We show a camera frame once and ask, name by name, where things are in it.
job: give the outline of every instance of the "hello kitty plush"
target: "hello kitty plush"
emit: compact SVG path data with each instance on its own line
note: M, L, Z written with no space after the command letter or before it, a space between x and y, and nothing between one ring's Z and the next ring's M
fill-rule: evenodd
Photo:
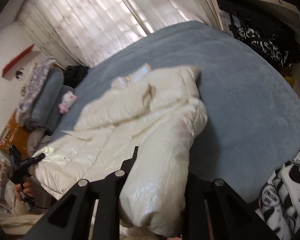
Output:
M58 105L61 114L69 112L71 106L78 100L78 97L75 96L71 91L68 91L62 96L62 102Z

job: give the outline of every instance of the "red object on wall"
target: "red object on wall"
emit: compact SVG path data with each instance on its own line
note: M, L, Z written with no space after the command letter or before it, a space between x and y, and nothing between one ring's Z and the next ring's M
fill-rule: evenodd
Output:
M2 69L2 77L19 61L21 60L25 55L27 55L32 48L34 47L34 43L30 45L28 48L26 48L23 52L21 52L18 56L13 58L3 69Z

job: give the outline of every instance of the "sheer white curtain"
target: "sheer white curtain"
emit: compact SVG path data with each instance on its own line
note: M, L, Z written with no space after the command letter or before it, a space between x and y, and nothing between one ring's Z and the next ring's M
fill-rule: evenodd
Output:
M27 0L18 20L36 44L66 66L95 66L165 26L211 25L198 0Z

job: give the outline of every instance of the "silver bolt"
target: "silver bolt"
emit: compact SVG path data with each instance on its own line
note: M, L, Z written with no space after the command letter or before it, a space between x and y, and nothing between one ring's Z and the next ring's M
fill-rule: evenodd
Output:
M214 184L216 184L217 186L221 187L225 184L225 182L222 179L216 179Z
M125 175L125 172L123 170L117 170L115 173L114 173L117 177L122 177Z
M80 186L80 187L84 187L84 186L86 186L88 184L88 181L86 180L86 179L80 179L79 181L78 181L78 185Z

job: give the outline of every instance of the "mattress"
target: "mattress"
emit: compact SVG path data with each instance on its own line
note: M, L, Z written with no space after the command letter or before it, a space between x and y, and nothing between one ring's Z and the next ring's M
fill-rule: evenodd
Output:
M190 150L189 166L199 178L222 178L251 202L272 171L298 153L300 100L292 88L248 46L197 21L163 28L92 68L52 140L72 130L82 108L115 77L145 62L152 68L191 64L201 70L197 86L209 119Z

